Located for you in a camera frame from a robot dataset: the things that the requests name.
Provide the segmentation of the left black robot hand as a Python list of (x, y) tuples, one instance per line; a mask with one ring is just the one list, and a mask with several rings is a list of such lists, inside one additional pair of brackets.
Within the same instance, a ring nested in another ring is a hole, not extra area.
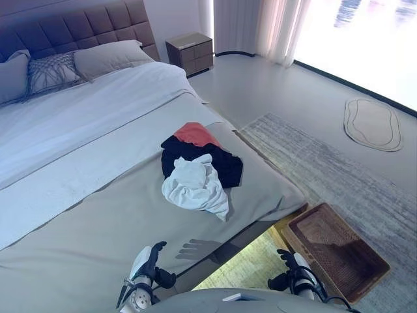
[(135, 258), (128, 279), (134, 283), (142, 283), (152, 287), (156, 283), (159, 287), (169, 289), (175, 285), (177, 276), (156, 265), (158, 256), (165, 241), (160, 241), (152, 247), (146, 246)]

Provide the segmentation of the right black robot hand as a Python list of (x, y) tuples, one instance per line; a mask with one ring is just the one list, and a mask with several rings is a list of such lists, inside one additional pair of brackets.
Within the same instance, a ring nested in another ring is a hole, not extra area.
[(283, 249), (277, 249), (277, 253), (285, 262), (288, 270), (273, 279), (268, 279), (268, 287), (276, 291), (289, 289), (295, 295), (300, 295), (302, 291), (313, 291), (316, 283), (309, 271), (296, 261), (295, 255)]

